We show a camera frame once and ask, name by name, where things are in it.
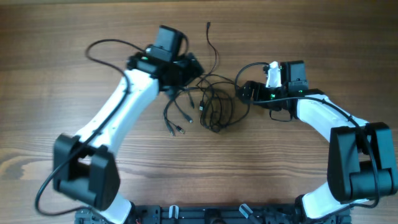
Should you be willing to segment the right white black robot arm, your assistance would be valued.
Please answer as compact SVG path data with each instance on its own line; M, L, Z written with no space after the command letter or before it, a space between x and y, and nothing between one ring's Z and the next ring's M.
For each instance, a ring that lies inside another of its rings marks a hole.
M326 182L296 200L294 220L320 223L354 207L374 208L397 193L397 162L389 126L369 123L311 89L302 60L262 62L266 82L235 85L247 105L286 110L290 119L310 125L329 143Z

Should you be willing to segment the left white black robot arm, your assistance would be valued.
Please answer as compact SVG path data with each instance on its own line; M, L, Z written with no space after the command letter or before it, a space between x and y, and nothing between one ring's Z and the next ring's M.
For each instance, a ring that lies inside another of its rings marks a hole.
M203 72L187 36L160 26L155 43L140 49L121 70L122 79L96 116L74 136L59 135L53 146L53 188L83 203L76 223L133 223L135 206L119 194L116 155L140 114L162 91L170 96Z

